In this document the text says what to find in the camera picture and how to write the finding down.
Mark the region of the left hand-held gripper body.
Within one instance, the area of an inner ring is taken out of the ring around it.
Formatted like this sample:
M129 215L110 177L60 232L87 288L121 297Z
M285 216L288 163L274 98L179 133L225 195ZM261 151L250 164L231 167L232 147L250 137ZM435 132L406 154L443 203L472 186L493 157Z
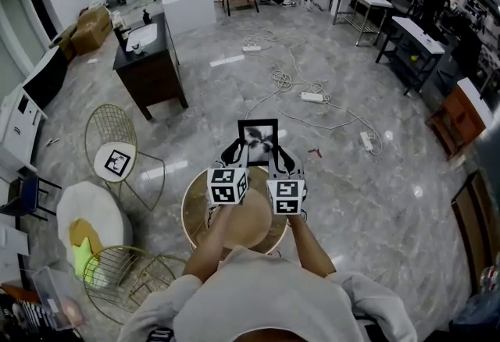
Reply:
M207 191L213 205L239 205L248 190L249 169L214 164L207 170Z

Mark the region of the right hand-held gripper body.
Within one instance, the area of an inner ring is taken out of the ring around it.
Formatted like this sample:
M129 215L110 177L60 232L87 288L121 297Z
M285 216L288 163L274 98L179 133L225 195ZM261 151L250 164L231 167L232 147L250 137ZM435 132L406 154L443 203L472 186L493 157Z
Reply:
M302 202L307 197L307 186L302 175L279 178L276 173L271 173L266 187L275 215L296 216L301 213Z

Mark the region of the person's right forearm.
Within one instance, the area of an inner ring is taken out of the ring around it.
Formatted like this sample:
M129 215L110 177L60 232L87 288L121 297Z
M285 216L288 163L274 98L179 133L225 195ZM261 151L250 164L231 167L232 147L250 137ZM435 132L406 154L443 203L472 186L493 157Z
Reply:
M306 221L300 215L287 216L287 220L302 268L322 278L335 273L334 263L314 237Z

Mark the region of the person's left forearm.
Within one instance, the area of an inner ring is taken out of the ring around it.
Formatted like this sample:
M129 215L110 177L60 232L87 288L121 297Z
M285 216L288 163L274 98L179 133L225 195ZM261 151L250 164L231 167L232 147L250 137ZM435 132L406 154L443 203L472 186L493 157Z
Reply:
M232 206L224 205L218 211L216 223L209 228L205 239L188 259L183 276L195 276L204 283L216 272L224 248L232 209Z

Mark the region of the round glass-top side table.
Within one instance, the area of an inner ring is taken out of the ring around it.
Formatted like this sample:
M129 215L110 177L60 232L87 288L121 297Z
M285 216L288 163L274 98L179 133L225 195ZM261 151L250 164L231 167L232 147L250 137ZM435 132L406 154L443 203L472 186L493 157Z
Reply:
M267 179L266 169L252 167L249 170L250 188L243 204L231 209L221 258L226 258L236 246L268 255L282 241L288 228L287 219L273 214L267 196ZM206 182L204 170L189 184L181 205L182 225L192 248L205 239L220 211L218 206L211 204Z

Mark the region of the person's grey sweatshirt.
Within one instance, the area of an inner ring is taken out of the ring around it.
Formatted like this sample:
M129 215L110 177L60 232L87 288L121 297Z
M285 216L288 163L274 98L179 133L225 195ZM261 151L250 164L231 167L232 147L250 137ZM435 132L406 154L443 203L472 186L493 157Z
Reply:
M388 342L417 342L400 297L361 273L317 276L284 258L236 247L205 282L193 275L152 292L117 342L235 342L256 330L284 330L308 342L368 342L364 319Z

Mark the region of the dark wooden sink cabinet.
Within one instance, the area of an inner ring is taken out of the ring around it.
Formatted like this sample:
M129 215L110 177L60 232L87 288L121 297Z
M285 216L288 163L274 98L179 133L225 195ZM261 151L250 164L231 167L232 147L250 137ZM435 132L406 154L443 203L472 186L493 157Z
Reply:
M179 60L169 26L163 13L152 17L156 38L136 54L119 43L113 63L123 85L147 120L152 119L148 108L176 99L182 108L188 107L180 79Z

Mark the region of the white round seat cushion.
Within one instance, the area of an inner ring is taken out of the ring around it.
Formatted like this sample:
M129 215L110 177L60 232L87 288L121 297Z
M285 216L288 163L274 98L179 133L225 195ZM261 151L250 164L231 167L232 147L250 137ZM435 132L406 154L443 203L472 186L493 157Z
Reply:
M117 176L105 168L105 163L114 149L130 156L130 161L122 176ZM130 175L132 169L134 168L136 157L137 149L133 144L125 142L109 142L102 145L98 149L94 159L94 171L98 177L102 178L106 182L119 183L125 181L125 179Z

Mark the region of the white pouf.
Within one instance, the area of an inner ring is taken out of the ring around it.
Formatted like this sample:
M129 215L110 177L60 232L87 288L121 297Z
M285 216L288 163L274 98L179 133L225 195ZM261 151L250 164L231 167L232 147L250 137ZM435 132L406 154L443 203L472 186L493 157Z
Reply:
M111 192L88 181L74 184L63 191L56 208L56 219L58 238L66 249L67 261L74 268L69 229L70 224L77 219L85 219L92 225L104 248L132 245L132 226L119 201Z

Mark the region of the white sink basin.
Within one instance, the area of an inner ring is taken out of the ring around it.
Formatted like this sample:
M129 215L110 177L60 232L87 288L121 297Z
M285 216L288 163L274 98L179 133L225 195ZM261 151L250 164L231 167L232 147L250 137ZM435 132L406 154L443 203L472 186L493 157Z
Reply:
M147 45L153 43L157 38L157 24L150 23L144 25L143 27L139 27L135 30L132 30L128 34L126 51L132 52L132 46L141 42L143 44L143 48Z

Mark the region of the yellow cushion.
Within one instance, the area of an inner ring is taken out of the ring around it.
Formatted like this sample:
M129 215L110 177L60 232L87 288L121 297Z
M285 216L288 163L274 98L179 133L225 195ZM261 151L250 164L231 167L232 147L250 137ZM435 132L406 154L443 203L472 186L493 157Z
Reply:
M73 221L69 229L70 244L80 247L85 238L90 243L92 253L98 253L104 248L99 235L87 220L77 219Z

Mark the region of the green star pillow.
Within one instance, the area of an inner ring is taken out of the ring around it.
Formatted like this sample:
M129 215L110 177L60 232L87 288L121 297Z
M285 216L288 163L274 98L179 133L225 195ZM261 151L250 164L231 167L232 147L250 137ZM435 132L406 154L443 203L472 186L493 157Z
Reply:
M100 261L91 251L88 237L85 237L80 246L73 245L75 274L86 284L94 288L103 288L109 284L108 277L100 266Z

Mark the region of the white block counter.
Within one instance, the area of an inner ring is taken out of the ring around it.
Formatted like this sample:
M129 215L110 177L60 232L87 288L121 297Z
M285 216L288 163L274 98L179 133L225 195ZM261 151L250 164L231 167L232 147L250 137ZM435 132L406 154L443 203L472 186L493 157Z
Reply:
M171 34L181 34L216 22L213 0L162 0L162 6Z

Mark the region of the orange wooden cabinet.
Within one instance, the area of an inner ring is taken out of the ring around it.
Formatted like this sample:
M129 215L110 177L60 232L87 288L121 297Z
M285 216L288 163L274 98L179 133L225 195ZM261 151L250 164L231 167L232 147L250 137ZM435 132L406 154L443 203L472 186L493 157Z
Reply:
M494 116L469 78L458 81L426 125L450 160L494 124Z

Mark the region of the black table with white top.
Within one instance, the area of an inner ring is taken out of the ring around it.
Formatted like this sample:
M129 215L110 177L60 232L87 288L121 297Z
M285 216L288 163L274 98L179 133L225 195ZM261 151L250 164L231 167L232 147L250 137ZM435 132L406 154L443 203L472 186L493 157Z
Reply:
M444 53L443 46L410 18L393 16L375 63L387 60L406 96L410 91L421 92Z

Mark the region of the cardboard box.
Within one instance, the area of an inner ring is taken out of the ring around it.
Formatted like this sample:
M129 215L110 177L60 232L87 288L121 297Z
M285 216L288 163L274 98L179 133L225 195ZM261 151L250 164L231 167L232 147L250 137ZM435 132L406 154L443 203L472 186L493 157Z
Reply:
M70 63L77 55L77 51L71 41L71 37L75 34L76 30L77 24L74 23L71 26L67 27L64 31L56 35L54 40L49 45L50 48L59 46L68 63Z
M95 6L82 12L70 41L76 53L84 55L101 47L111 30L109 10L103 5Z

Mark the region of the blue black stool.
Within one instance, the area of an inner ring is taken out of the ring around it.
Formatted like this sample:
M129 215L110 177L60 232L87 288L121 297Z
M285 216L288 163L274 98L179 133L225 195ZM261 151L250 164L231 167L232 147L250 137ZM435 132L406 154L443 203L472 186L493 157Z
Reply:
M39 194L49 195L49 192L41 188L41 184L61 190L62 187L39 176L30 176L25 179L17 178L9 185L8 199L4 205L0 206L0 214L12 217L32 216L36 219L47 221L46 217L37 214L37 210L49 215L56 216L56 213L42 207L39 203Z

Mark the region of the dark panel cabinet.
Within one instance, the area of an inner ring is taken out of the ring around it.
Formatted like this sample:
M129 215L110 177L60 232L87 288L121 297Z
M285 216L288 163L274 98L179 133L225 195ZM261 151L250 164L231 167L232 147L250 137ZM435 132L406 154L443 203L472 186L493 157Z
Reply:
M49 49L23 82L23 89L40 109L59 93L66 77L68 62L59 46Z

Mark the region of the clear plastic box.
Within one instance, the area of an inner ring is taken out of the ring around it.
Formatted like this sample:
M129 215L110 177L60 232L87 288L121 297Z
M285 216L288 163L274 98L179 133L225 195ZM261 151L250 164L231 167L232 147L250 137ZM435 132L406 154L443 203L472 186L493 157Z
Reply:
M32 280L56 330L69 330L84 323L72 278L67 273L45 266L34 272Z

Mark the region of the white cabinet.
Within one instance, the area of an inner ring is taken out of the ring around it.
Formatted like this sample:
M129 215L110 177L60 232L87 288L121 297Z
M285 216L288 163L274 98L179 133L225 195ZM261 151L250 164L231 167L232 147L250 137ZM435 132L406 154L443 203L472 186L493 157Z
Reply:
M38 127L48 117L19 84L0 107L0 165L11 171L22 168L37 173L31 163Z

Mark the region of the pack of water bottles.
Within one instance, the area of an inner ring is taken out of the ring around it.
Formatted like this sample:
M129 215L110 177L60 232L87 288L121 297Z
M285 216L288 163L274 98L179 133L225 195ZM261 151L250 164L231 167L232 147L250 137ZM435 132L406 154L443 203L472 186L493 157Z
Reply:
M480 275L480 292L482 294L500 289L500 252L495 257L495 263L483 270Z

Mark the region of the blue plastic bag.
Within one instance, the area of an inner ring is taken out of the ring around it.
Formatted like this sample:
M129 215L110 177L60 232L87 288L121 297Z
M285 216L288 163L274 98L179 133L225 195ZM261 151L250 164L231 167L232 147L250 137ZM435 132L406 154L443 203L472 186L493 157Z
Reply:
M500 290L472 296L449 329L458 335L500 340Z

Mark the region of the black white striped cloth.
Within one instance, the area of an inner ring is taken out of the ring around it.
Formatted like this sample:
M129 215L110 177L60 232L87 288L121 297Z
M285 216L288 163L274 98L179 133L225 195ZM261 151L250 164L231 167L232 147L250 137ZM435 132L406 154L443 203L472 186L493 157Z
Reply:
M12 313L18 325L29 336L52 336L58 333L52 316L39 304L16 301L12 304Z

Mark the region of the brown wooden frame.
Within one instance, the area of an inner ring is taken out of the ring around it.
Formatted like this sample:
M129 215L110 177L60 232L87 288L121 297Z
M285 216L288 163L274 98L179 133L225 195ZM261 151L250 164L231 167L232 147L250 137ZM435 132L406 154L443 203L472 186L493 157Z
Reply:
M466 252L473 294L480 291L482 272L500 254L500 213L494 207L481 171L470 174L451 200Z

